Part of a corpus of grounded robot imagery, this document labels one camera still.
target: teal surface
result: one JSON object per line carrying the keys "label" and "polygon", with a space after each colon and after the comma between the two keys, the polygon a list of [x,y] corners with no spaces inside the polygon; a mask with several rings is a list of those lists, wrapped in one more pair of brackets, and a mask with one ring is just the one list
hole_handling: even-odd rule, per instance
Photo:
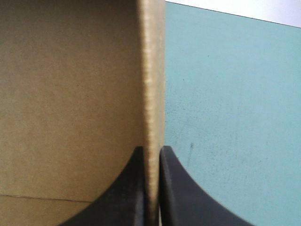
{"label": "teal surface", "polygon": [[166,141],[258,226],[301,226],[301,29],[166,4]]}

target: brown cardboard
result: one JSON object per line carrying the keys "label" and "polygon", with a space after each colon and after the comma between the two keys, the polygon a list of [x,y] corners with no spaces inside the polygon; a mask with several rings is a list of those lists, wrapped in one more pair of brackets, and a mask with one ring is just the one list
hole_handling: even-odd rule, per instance
{"label": "brown cardboard", "polygon": [[136,4],[5,0],[0,31],[0,225],[56,225],[143,145]]}
{"label": "brown cardboard", "polygon": [[139,0],[148,225],[158,224],[159,151],[164,143],[165,0]]}
{"label": "brown cardboard", "polygon": [[89,203],[0,197],[2,226],[58,225]]}

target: cardboard box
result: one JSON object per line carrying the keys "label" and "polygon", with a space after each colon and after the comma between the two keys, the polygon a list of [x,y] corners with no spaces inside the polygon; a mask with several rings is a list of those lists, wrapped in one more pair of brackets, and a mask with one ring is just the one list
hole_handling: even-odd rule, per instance
{"label": "cardboard box", "polygon": [[139,145],[156,221],[164,4],[1,1],[0,225],[66,220]]}

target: painted wall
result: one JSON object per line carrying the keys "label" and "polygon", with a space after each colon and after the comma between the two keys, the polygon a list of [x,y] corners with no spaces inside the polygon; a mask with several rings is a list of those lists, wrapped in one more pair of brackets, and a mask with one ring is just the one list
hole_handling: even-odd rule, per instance
{"label": "painted wall", "polygon": [[166,144],[258,226],[301,225],[301,29],[166,3]]}

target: white ceiling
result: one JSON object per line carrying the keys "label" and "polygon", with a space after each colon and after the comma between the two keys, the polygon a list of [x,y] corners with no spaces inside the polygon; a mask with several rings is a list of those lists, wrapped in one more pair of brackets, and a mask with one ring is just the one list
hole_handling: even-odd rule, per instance
{"label": "white ceiling", "polygon": [[167,0],[198,8],[301,27],[301,0]]}

